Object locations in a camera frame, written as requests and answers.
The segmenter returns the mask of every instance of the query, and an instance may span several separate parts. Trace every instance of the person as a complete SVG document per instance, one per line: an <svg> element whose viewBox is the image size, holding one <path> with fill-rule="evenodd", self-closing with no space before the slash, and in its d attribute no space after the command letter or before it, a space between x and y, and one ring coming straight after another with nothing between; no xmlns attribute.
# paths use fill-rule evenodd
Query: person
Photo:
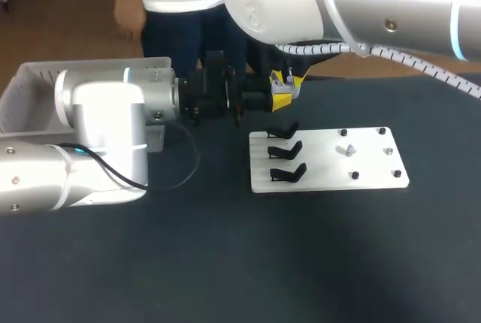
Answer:
<svg viewBox="0 0 481 323"><path fill-rule="evenodd" d="M170 57L178 77L189 77L214 50L246 70L245 34L223 0L116 0L114 16L124 33L141 38L145 57Z"/></svg>

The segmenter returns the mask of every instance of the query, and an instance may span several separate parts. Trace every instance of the metal screw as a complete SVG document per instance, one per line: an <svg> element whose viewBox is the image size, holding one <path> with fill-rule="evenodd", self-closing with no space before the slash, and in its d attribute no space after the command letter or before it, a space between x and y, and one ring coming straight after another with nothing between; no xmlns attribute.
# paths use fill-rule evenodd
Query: metal screw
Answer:
<svg viewBox="0 0 481 323"><path fill-rule="evenodd" d="M388 32L395 32L398 30L398 24L393 19L386 19L384 26Z"/></svg>

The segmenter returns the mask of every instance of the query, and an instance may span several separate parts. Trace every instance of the person's hand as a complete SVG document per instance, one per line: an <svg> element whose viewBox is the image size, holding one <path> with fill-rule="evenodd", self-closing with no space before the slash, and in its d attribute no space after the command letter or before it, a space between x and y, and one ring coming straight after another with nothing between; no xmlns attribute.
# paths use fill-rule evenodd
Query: person's hand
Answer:
<svg viewBox="0 0 481 323"><path fill-rule="evenodd" d="M141 36L147 20L142 0L115 0L113 15L124 35L134 39Z"/></svg>

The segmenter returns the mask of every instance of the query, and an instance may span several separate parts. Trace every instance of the black cable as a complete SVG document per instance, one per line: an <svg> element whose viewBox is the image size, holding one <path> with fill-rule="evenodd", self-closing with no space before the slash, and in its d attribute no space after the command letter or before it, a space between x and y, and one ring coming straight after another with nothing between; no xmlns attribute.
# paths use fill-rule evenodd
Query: black cable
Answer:
<svg viewBox="0 0 481 323"><path fill-rule="evenodd" d="M93 152L89 148L87 148L85 145L82 144L75 144L75 143L60 143L57 144L61 148L72 148L72 149L78 149L82 152L86 152L88 155L90 155L96 162L98 162L102 167L110 171L113 175L115 175L117 178L122 180L124 183L129 184L130 186L133 186L134 188L141 189L141 190L151 190L149 189L148 186L143 186L142 184L136 183L133 180L130 180L129 178L124 177L121 173L113 169L102 157L97 154L96 152Z"/></svg>
<svg viewBox="0 0 481 323"><path fill-rule="evenodd" d="M112 168L99 154L97 154L96 152L92 151L91 149L89 149L88 147L86 147L82 144L60 143L60 144L57 144L57 146L60 147L60 148L63 148L63 149L64 148L78 149L78 150L90 155L91 158L93 158L96 162L98 162L102 167L104 167L105 169L110 171L114 176L116 176L117 178L122 180L124 183L129 184L130 186L133 186L134 188L145 190L147 192L165 192L166 190L176 189L176 188L182 186L183 184L187 183L187 181L190 178L192 178L192 176L195 174L195 172L198 169L198 166L201 163L201 155L198 152L197 144L195 144L194 138L192 137L190 132L186 128L184 128L181 124L177 124L175 122L170 122L170 124L176 125L177 127L182 129L187 134L187 136L191 140L192 146L194 147L196 160L195 160L195 166L192 169L192 172L187 176L187 178L182 180L180 183L175 184L173 186L170 186L168 188L152 188L152 187L149 187L149 186L143 186L142 184L136 183L133 180L130 180L129 178L124 177L121 173L119 173L114 168Z"/></svg>

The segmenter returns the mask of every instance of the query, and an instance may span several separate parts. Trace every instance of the jeans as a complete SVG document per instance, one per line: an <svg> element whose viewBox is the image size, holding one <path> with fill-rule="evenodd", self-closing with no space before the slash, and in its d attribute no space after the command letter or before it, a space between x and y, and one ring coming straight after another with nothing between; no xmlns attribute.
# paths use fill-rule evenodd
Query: jeans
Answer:
<svg viewBox="0 0 481 323"><path fill-rule="evenodd" d="M246 35L225 5L187 13L147 12L142 32L145 57L167 56L177 77L187 78L203 63L207 51L223 51L237 71L246 70Z"/></svg>

